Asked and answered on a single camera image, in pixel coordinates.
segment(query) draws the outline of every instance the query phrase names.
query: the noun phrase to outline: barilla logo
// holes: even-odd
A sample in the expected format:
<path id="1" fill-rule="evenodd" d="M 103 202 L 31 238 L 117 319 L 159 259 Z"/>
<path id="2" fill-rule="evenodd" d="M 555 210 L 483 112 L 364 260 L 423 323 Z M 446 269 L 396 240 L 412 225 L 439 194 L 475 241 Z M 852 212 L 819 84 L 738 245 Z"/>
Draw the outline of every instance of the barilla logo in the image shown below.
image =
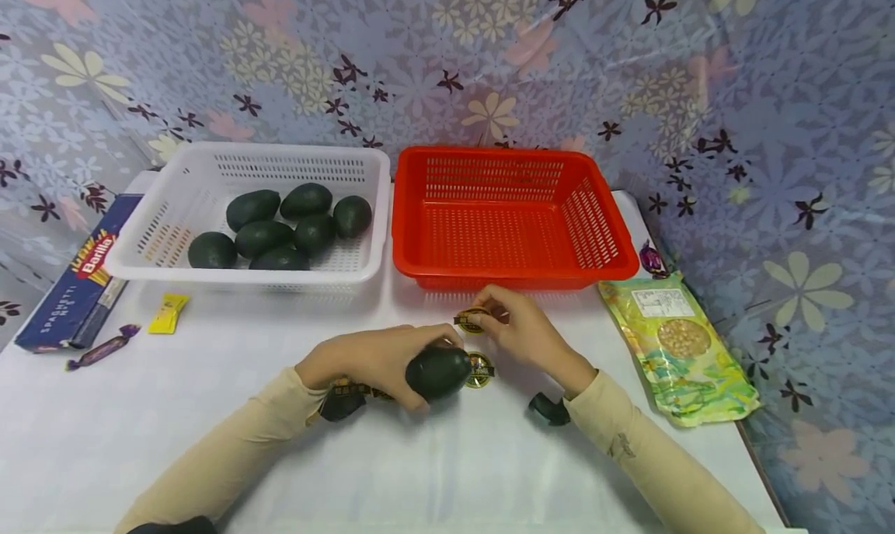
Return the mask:
<path id="1" fill-rule="evenodd" d="M 88 239 L 76 258 L 78 264 L 75 265 L 75 275 L 79 280 L 92 280 L 100 285 L 108 283 L 110 277 L 103 269 L 103 262 L 115 238 L 115 235 L 100 232 L 98 240 Z"/>

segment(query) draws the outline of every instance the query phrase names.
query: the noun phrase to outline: basket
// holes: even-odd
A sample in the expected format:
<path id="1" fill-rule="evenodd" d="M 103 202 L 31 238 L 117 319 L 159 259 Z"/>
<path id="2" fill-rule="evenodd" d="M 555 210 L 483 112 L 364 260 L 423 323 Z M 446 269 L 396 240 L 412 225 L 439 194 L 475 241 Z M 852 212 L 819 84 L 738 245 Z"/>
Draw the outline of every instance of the basket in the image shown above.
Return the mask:
<path id="1" fill-rule="evenodd" d="M 427 290 L 581 290 L 639 260 L 582 153 L 411 147 L 395 175 L 393 257 Z"/>
<path id="2" fill-rule="evenodd" d="M 382 263 L 389 203 L 388 156 L 375 149 L 310 145 L 233 144 L 206 141 L 184 145 L 158 176 L 124 224 L 106 257 L 106 269 L 125 280 L 190 282 L 214 290 L 356 293 Z M 192 268 L 190 241 L 219 230 L 234 237 L 226 206 L 246 192 L 270 188 L 285 197 L 305 182 L 319 182 L 333 202 L 363 197 L 373 210 L 360 238 L 338 240 L 309 271 Z"/>

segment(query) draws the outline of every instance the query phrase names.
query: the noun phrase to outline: floral curtain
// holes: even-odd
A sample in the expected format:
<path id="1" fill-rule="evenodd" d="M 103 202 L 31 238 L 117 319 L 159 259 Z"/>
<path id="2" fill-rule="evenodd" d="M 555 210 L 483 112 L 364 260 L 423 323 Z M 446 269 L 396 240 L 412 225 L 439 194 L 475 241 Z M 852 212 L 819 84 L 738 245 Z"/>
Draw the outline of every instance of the floral curtain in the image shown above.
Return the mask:
<path id="1" fill-rule="evenodd" d="M 589 153 L 763 393 L 813 532 L 895 522 L 895 0 L 0 0 L 0 337 L 192 140 Z"/>

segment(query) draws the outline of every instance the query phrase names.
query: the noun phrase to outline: red plastic basket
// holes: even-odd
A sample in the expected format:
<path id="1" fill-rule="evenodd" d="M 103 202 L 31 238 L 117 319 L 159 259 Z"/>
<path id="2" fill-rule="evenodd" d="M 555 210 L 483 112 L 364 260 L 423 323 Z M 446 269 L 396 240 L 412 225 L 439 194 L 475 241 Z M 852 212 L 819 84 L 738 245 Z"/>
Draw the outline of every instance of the red plastic basket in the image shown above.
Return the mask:
<path id="1" fill-rule="evenodd" d="M 639 267 L 597 164 L 576 152 L 410 147 L 391 232 L 395 267 L 427 290 L 580 290 Z"/>

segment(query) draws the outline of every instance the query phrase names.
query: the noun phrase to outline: white table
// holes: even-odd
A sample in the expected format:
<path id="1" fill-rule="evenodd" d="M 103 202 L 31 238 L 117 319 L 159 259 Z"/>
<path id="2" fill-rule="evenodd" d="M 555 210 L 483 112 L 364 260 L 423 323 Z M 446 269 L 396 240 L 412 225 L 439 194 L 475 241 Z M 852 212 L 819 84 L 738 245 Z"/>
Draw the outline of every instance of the white table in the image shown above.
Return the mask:
<path id="1" fill-rule="evenodd" d="M 635 244 L 636 206 L 617 196 Z M 163 292 L 192 294 L 172 336 L 141 332 L 64 373 L 68 354 L 0 353 L 0 533 L 110 532 L 137 494 L 214 423 L 319 341 L 349 330 L 448 321 L 471 295 L 425 293 L 384 267 L 364 296 L 192 292 L 132 282 L 105 330 L 147 326 Z M 734 424 L 690 430 L 649 409 L 624 340 L 594 288 L 537 296 L 569 343 L 612 374 L 770 530 L 783 524 Z M 468 336 L 467 349 L 492 354 Z M 573 426 L 526 417 L 542 375 L 496 358 L 499 378 L 414 423 L 371 400 L 284 454 L 228 532 L 661 532 L 626 477 Z"/>

